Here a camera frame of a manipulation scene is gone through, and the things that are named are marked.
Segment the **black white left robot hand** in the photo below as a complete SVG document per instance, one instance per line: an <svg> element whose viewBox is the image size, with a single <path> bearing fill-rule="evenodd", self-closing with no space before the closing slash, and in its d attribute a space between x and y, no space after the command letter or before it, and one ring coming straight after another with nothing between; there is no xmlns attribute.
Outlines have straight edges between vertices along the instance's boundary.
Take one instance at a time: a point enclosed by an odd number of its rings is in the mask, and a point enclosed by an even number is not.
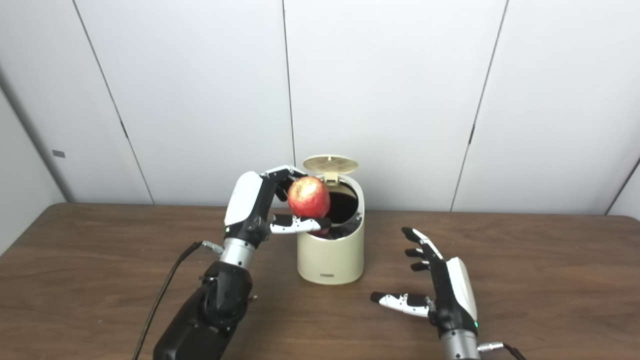
<svg viewBox="0 0 640 360"><path fill-rule="evenodd" d="M286 192L306 173L292 165L282 165L263 173L247 171L237 180L224 218L224 239L236 239L258 248L271 234L297 234L329 229L329 218L270 215L274 198L288 200Z"/></svg>

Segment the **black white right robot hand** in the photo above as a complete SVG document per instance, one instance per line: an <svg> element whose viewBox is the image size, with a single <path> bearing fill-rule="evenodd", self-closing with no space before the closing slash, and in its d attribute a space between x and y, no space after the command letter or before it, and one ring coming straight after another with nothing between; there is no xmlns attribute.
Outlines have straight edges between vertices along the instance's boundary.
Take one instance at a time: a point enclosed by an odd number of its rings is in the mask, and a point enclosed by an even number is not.
<svg viewBox="0 0 640 360"><path fill-rule="evenodd" d="M434 297L425 294L373 291L370 300L380 306L427 318L437 328L439 337L446 333L468 331L478 336L478 310L466 265L459 257L446 259L430 238L412 227L402 227L404 236L417 248L404 251L418 262L410 264L413 272L430 274Z"/></svg>

